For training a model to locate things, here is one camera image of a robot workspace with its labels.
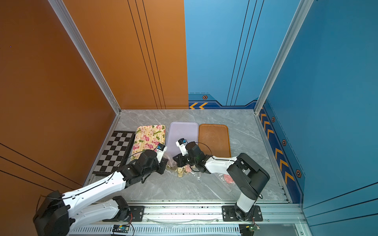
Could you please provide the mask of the ziploc bag mixed cookies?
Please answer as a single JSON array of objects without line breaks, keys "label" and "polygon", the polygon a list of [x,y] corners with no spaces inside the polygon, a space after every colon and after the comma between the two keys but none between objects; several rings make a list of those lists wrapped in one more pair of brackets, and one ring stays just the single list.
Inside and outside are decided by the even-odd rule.
[{"label": "ziploc bag mixed cookies", "polygon": [[186,165],[184,167],[179,167],[177,169],[177,176],[179,178],[185,177],[185,176],[194,176],[196,178],[200,178],[202,176],[202,173],[198,170],[198,168],[194,165]]}]

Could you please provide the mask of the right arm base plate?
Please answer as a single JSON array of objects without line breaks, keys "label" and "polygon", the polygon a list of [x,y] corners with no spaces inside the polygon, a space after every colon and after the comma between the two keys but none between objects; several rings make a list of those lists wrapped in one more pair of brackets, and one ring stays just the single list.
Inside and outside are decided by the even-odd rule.
[{"label": "right arm base plate", "polygon": [[222,206],[222,216],[224,222],[231,221],[254,221],[262,222],[263,216],[260,206],[253,205],[248,213],[243,212],[240,209],[236,209],[235,206]]}]

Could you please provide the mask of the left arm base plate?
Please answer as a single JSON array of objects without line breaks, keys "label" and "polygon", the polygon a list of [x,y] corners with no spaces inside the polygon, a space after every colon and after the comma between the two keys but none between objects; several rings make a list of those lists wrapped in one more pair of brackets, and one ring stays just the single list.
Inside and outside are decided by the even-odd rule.
[{"label": "left arm base plate", "polygon": [[144,206],[126,206],[120,209],[113,218],[104,219],[103,222],[141,222],[144,209]]}]

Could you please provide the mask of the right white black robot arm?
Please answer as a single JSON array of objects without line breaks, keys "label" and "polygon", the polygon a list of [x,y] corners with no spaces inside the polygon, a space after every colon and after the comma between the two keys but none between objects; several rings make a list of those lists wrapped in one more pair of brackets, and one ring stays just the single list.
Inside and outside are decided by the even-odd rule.
[{"label": "right white black robot arm", "polygon": [[241,191],[234,205],[236,218],[240,221],[254,220],[256,202],[263,198],[261,193],[270,180],[266,170],[245,153],[231,158],[207,155],[196,142],[183,138],[176,142],[176,146],[181,151],[173,157],[178,167],[190,166],[196,172],[229,175]]}]

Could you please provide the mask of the ziploc bag ring cookies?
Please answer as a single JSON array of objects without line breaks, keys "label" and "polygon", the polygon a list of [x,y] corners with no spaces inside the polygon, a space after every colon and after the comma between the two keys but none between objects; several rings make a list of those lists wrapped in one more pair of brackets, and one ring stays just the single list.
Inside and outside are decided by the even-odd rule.
[{"label": "ziploc bag ring cookies", "polygon": [[176,172],[178,170],[177,163],[173,160],[173,157],[169,153],[165,153],[163,158],[167,159],[166,170]]}]

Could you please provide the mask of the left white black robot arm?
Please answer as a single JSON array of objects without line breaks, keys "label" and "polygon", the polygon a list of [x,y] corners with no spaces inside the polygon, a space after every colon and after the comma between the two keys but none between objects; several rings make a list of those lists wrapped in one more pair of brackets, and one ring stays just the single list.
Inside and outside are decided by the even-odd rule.
[{"label": "left white black robot arm", "polygon": [[39,236],[67,236],[77,228],[98,221],[129,221],[130,206],[122,196],[98,203],[115,192],[141,183],[152,173],[163,174],[168,162],[164,152],[148,149],[138,159],[120,167],[113,174],[83,188],[64,194],[48,194],[33,217]]}]

